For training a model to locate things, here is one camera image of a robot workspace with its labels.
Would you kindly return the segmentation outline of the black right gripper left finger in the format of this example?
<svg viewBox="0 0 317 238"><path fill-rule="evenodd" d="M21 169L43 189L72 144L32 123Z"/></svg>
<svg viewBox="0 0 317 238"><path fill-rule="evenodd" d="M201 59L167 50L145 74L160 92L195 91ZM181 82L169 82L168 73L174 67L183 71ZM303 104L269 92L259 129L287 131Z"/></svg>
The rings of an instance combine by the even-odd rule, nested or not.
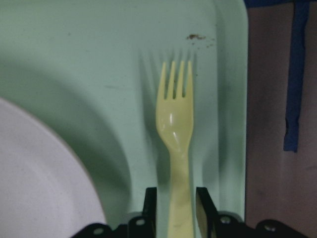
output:
<svg viewBox="0 0 317 238"><path fill-rule="evenodd" d="M143 210L128 222L129 238L156 238L157 188L146 188Z"/></svg>

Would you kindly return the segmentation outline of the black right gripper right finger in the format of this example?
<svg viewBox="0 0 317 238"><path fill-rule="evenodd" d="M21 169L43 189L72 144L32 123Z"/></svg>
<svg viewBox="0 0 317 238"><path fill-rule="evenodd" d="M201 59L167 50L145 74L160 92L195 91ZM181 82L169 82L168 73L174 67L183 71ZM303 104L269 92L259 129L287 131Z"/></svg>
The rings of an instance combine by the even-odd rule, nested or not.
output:
<svg viewBox="0 0 317 238"><path fill-rule="evenodd" d="M196 218L202 238L219 237L219 215L206 187L196 187Z"/></svg>

